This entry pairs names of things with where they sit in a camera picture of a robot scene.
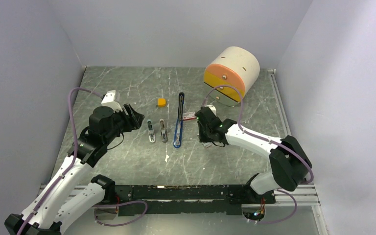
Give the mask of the cardboard staple tray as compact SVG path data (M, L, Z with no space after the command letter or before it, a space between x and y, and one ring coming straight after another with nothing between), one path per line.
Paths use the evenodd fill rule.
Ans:
M212 146L212 143L211 142L203 142L202 145L203 145L204 148L208 148L208 147Z

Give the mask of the red white staple box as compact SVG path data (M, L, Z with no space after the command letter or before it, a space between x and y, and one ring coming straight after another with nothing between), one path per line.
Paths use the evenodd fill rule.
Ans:
M195 112L183 113L183 121L196 119Z

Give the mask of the light blue small stapler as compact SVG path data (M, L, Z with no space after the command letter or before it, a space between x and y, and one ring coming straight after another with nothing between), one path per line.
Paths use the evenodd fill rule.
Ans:
M153 129L152 121L150 119L147 120L147 125L148 125L149 141L151 143L155 143L155 141L156 141L155 132L154 132L154 129Z

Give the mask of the orange cube block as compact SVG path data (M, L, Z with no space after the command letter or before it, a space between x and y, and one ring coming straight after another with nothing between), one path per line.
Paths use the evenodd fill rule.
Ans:
M157 106L158 107L165 107L167 104L167 101L165 98L158 98L157 99Z

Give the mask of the beige small stapler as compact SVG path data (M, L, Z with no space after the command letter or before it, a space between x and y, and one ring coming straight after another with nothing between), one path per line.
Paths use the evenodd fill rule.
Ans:
M161 132L162 142L167 143L168 142L167 130L166 130L165 120L163 118L160 119L160 132Z

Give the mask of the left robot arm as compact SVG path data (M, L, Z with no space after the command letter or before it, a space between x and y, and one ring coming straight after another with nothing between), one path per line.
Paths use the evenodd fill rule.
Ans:
M69 199L79 181L108 151L121 134L138 130L144 115L130 104L115 112L107 106L94 109L77 143L73 144L60 169L39 196L21 214L10 214L4 225L11 235L62 235L83 213L102 203L118 203L115 182L97 175L84 190Z

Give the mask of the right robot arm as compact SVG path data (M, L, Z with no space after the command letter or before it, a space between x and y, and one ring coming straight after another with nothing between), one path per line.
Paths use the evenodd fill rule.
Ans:
M195 113L200 142L233 145L251 151L269 161L268 169L246 183L245 198L255 203L264 193L275 189L294 191L304 184L312 164L296 138L275 138L250 130L232 119L221 121L210 107Z

